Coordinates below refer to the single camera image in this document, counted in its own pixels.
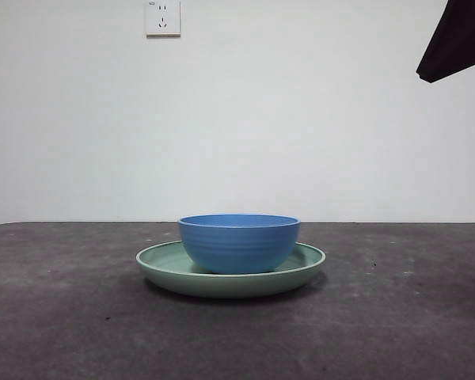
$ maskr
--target black fabric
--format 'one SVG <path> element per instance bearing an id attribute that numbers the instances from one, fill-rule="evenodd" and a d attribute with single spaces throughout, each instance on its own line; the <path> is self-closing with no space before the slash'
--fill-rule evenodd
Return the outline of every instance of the black fabric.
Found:
<path id="1" fill-rule="evenodd" d="M 417 73 L 433 83 L 475 65 L 475 0 L 449 0 Z"/>

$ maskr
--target dark concrete surface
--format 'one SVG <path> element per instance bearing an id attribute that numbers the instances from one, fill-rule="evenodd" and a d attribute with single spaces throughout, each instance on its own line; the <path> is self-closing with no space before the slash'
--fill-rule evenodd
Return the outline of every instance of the dark concrete surface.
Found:
<path id="1" fill-rule="evenodd" d="M 323 272 L 208 300 L 145 281 L 173 223 L 0 226 L 1 379 L 475 379 L 475 224 L 303 224 Z"/>

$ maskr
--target blue bowl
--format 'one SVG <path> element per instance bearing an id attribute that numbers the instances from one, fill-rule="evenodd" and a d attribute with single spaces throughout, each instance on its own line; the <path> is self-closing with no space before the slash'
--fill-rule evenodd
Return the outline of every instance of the blue bowl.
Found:
<path id="1" fill-rule="evenodd" d="M 296 218 L 259 214 L 216 214 L 180 219 L 181 239 L 192 260 L 214 273 L 272 271 L 298 237 Z"/>

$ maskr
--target wall socket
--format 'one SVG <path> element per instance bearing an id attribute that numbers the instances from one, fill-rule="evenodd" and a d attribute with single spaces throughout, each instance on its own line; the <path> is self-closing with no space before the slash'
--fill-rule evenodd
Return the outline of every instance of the wall socket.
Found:
<path id="1" fill-rule="evenodd" d="M 181 36 L 181 2 L 150 1 L 145 4 L 146 37 Z"/>

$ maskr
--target green plate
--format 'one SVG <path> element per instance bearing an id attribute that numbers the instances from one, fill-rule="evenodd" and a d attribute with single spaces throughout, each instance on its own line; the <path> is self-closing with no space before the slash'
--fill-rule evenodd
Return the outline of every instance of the green plate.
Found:
<path id="1" fill-rule="evenodd" d="M 209 298 L 248 298 L 289 291 L 307 283 L 319 271 L 325 254 L 296 243 L 275 271 L 249 275 L 217 275 L 194 264 L 182 241 L 146 248 L 136 257 L 147 279 L 176 293 Z"/>

